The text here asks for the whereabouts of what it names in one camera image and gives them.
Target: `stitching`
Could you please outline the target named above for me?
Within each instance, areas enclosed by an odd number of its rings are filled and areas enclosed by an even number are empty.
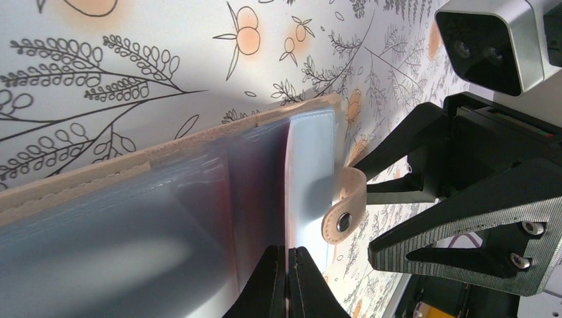
[[[52,197],[52,196],[55,196],[55,195],[60,195],[60,194],[63,194],[63,193],[72,191],[72,190],[74,190],[74,189],[78,189],[79,187],[86,186],[86,185],[88,185],[88,184],[96,183],[96,182],[98,182],[99,180],[104,180],[104,179],[106,179],[106,178],[110,178],[110,177],[113,177],[113,176],[117,176],[117,175],[119,175],[119,174],[122,174],[122,173],[127,172],[127,171],[131,171],[131,170],[133,170],[133,169],[135,169],[135,168],[138,168],[138,167],[140,167],[140,166],[144,166],[145,164],[146,164],[146,163],[144,163],[144,164],[137,164],[136,166],[133,166],[133,167],[131,167],[131,168],[128,168],[128,169],[125,169],[125,170],[121,170],[121,171],[119,171],[119,172],[115,172],[115,173],[112,173],[112,174],[108,174],[108,175],[103,176],[103,177],[101,177],[101,178],[97,178],[97,179],[94,179],[94,180],[91,180],[91,181],[88,181],[88,182],[84,182],[84,183],[82,183],[82,184],[75,185],[74,187],[69,187],[69,188],[63,189],[62,191],[59,191],[59,192],[48,193],[48,194],[43,195],[42,197],[40,197],[40,198],[38,198],[38,199],[35,199],[35,200],[32,200],[32,201],[26,201],[26,202],[24,202],[24,203],[22,203],[22,204],[20,204],[20,205],[15,206],[15,207],[11,207],[11,208],[9,208],[9,209],[7,209],[7,210],[0,211],[0,215],[1,215],[2,213],[12,212],[12,211],[14,211],[14,210],[16,210],[16,209],[20,209],[21,207],[24,207],[24,206],[26,206],[26,205],[30,205],[30,204],[33,204],[33,203],[42,201],[42,200],[47,199],[47,198],[49,198],[49,197]]]

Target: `black robotic claw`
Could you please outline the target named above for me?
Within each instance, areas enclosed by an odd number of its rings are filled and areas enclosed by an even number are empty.
[[[368,186],[368,203],[441,201],[373,240],[372,267],[541,292],[561,257],[561,147],[559,127],[470,93],[418,105],[355,167],[369,179],[408,156],[412,171]],[[480,248],[432,247],[470,232]]]
[[[269,246],[238,300],[223,316],[281,318],[349,318],[304,247]]]

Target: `camera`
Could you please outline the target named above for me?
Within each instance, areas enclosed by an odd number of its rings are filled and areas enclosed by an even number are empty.
[[[561,3],[450,0],[435,21],[460,78],[519,96],[562,67]]]

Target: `metal screw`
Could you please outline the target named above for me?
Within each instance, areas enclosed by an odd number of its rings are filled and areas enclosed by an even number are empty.
[[[515,265],[517,268],[519,268],[521,270],[525,270],[525,269],[531,267],[531,261],[529,260],[529,258],[524,258],[524,257],[521,257],[521,256],[515,254],[515,253],[511,253],[510,259],[511,259],[513,265]]]
[[[350,225],[351,225],[351,214],[349,213],[342,214],[337,220],[338,232],[345,232],[347,229],[349,229]]]
[[[544,225],[541,223],[523,221],[521,225],[523,225],[525,232],[531,235],[541,235],[544,233]]]

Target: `leather snap strap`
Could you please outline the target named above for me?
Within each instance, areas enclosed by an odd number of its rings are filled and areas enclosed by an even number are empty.
[[[341,200],[322,220],[322,237],[329,244],[344,241],[364,221],[366,215],[366,176],[355,168],[341,173]]]

